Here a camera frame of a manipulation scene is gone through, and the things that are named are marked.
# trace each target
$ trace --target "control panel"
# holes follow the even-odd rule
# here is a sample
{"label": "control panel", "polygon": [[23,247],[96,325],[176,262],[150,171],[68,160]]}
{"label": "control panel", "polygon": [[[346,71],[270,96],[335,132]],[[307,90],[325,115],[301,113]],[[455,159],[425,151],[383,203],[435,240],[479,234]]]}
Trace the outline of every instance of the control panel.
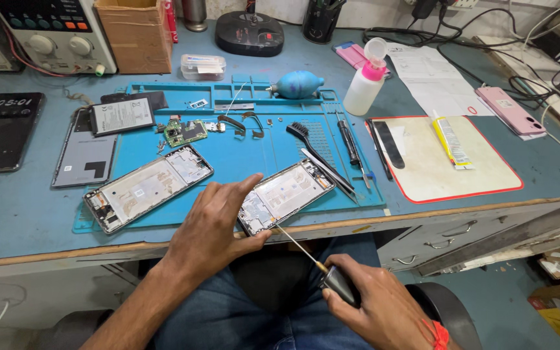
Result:
{"label": "control panel", "polygon": [[54,73],[115,73],[93,0],[0,0],[0,16],[35,65]]}

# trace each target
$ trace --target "hand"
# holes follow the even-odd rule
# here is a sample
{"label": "hand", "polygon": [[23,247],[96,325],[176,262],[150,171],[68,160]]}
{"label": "hand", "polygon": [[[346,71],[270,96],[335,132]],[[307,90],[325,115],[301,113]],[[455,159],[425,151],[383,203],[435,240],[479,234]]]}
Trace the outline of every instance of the hand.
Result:
{"label": "hand", "polygon": [[356,309],[326,288],[323,298],[330,312],[371,346],[386,350],[433,350],[433,336],[421,321],[432,327],[429,317],[393,274],[384,268],[361,265],[347,254],[330,255],[325,265],[340,267],[362,297],[362,305]]}
{"label": "hand", "polygon": [[209,182],[172,236],[160,267],[184,271],[197,285],[234,259],[260,250],[271,236],[270,230],[239,239],[233,235],[233,228],[245,196],[262,177],[259,172],[241,182]]}

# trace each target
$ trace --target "screwdriver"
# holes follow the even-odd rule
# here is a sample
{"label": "screwdriver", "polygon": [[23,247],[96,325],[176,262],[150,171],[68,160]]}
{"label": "screwdriver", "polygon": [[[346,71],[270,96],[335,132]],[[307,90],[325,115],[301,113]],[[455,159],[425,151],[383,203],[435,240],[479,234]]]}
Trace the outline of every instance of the screwdriver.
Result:
{"label": "screwdriver", "polygon": [[312,261],[314,261],[315,265],[323,272],[323,277],[319,280],[319,288],[330,288],[331,290],[335,291],[341,299],[343,299],[347,304],[353,306],[354,308],[360,308],[360,304],[362,302],[362,297],[360,296],[360,292],[351,281],[349,276],[347,276],[338,266],[333,265],[330,269],[325,267],[320,261],[313,258],[312,255],[308,254],[306,249],[302,247],[296,240],[291,237],[286,231],[280,227],[280,225],[276,224],[276,227],[283,232],[283,234],[289,236],[291,241],[295,243]]}
{"label": "screwdriver", "polygon": [[352,135],[349,133],[349,127],[347,125],[347,121],[345,119],[340,119],[338,116],[338,111],[334,110],[336,113],[336,118],[338,118],[338,129],[340,130],[340,135],[343,137],[343,142],[347,147],[347,152],[349,153],[349,164],[360,166],[360,170],[362,171],[362,178],[364,179],[364,183],[367,185],[367,188],[370,189],[371,185],[368,183],[367,175],[364,173],[364,168],[362,168],[362,161],[360,160],[360,156],[358,155],[358,150],[356,149],[356,145],[354,143],[354,139]]}

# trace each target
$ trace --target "gray phone back cover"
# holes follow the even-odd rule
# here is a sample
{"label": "gray phone back cover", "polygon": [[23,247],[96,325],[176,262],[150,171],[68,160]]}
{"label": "gray phone back cover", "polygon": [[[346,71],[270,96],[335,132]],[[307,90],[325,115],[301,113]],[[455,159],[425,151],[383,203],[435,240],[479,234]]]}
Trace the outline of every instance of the gray phone back cover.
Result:
{"label": "gray phone back cover", "polygon": [[78,186],[107,181],[117,138],[118,134],[94,137],[88,110],[79,110],[68,130],[51,186]]}

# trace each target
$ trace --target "wooden table edge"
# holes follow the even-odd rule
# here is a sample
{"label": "wooden table edge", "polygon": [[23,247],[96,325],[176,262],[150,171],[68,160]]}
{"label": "wooden table edge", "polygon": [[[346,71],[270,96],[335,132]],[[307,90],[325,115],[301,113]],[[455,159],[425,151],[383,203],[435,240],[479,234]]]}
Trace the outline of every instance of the wooden table edge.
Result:
{"label": "wooden table edge", "polygon": [[[381,217],[371,217],[366,219],[350,219],[350,220],[323,222],[320,224],[312,224],[312,225],[305,225],[305,226],[291,226],[291,227],[286,227],[285,229],[287,232],[303,232],[309,230],[339,228],[339,227],[354,226],[354,225],[380,224],[384,222],[391,222],[397,220],[422,219],[425,217],[463,214],[467,212],[487,211],[493,209],[506,209],[512,207],[522,207],[526,205],[548,204],[548,203],[558,203],[558,202],[560,202],[560,197],[540,198],[540,199],[532,199],[529,201],[522,201],[522,202],[482,204],[473,207],[441,209],[435,211],[417,212],[417,213],[404,214],[404,215],[381,216]],[[235,234],[243,235],[242,232],[236,232]],[[127,244],[120,244],[120,245],[107,245],[104,247],[75,249],[72,251],[57,251],[53,253],[40,253],[40,254],[32,254],[32,255],[23,255],[20,257],[0,258],[0,266],[13,265],[19,263],[29,263],[29,262],[42,262],[48,260],[66,259],[66,258],[75,258],[75,257],[88,257],[92,255],[101,255],[107,253],[121,253],[124,251],[141,251],[146,249],[164,248],[167,247],[168,243],[169,242],[160,242],[160,243],[137,242],[137,243],[127,243]]]}

